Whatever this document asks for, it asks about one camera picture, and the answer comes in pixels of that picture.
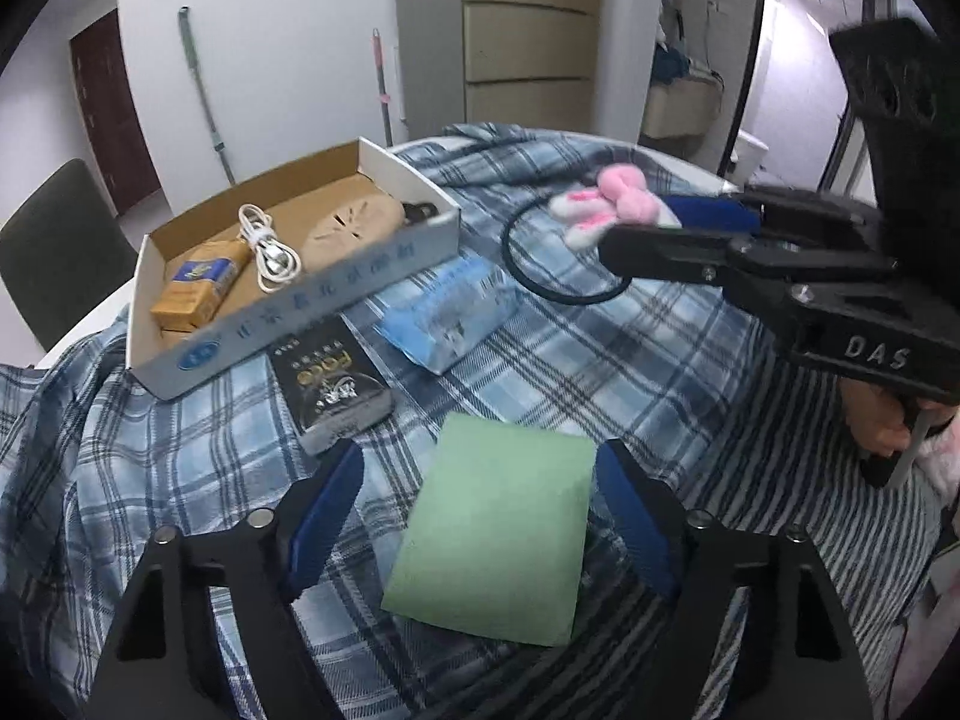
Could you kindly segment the person's right hand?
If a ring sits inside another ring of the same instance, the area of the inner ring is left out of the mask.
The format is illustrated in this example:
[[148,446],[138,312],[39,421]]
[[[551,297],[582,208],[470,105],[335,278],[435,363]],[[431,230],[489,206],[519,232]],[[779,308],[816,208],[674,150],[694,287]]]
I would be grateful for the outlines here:
[[[885,388],[859,380],[841,379],[838,384],[846,426],[862,458],[890,458],[908,449],[911,429],[905,406]],[[919,453],[923,457],[958,452],[958,408],[937,401],[918,400],[919,410],[934,418]]]

